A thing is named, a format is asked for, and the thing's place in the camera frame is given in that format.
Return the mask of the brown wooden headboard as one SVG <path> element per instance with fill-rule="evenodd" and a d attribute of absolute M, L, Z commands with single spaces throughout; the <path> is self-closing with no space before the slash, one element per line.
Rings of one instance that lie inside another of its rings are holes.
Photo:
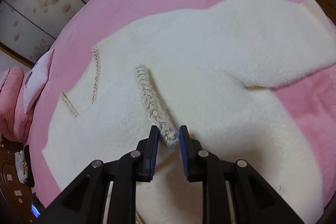
<path fill-rule="evenodd" d="M 1 140 L 1 223 L 36 220 L 31 211 L 31 187 L 19 182 L 15 169 L 15 153 L 23 150 L 23 143 Z"/>

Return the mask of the white fluffy cardigan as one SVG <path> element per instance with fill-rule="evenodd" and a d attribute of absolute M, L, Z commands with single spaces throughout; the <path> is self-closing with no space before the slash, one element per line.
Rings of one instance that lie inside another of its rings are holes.
<path fill-rule="evenodd" d="M 315 0 L 226 0 L 205 10 L 139 19 L 97 45 L 59 101 L 43 156 L 58 187 L 93 160 L 119 159 L 157 124 L 154 179 L 137 185 L 145 223 L 201 223 L 202 185 L 183 174 L 186 125 L 226 161 L 245 159 L 305 223 L 323 213 L 322 176 L 302 132 L 272 89 L 335 63 L 335 27 Z"/>

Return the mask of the pink plush bed blanket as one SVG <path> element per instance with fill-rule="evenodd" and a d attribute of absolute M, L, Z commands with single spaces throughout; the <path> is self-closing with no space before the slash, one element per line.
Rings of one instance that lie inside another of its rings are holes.
<path fill-rule="evenodd" d="M 49 125 L 61 92 L 71 90 L 92 59 L 94 43 L 126 24 L 160 12 L 205 9 L 224 0 L 90 0 L 54 42 L 49 81 L 34 111 L 30 145 L 34 191 L 43 205 L 60 193 L 42 155 Z M 275 91 L 309 142 L 322 174 L 323 202 L 335 193 L 335 66 Z"/>

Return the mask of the folded pink quilt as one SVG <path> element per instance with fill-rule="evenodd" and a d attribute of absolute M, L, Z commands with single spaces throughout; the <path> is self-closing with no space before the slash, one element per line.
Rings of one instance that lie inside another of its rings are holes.
<path fill-rule="evenodd" d="M 23 108 L 23 84 L 28 76 L 23 68 L 14 66 L 3 73 L 6 79 L 1 87 L 1 138 L 24 143 L 33 121 L 33 109 Z"/>

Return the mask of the grey white small object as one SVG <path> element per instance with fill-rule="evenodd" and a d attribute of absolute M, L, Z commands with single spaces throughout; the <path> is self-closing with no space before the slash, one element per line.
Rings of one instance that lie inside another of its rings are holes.
<path fill-rule="evenodd" d="M 23 151 L 15 153 L 15 169 L 19 182 L 25 184 L 29 176 L 29 169 Z"/>

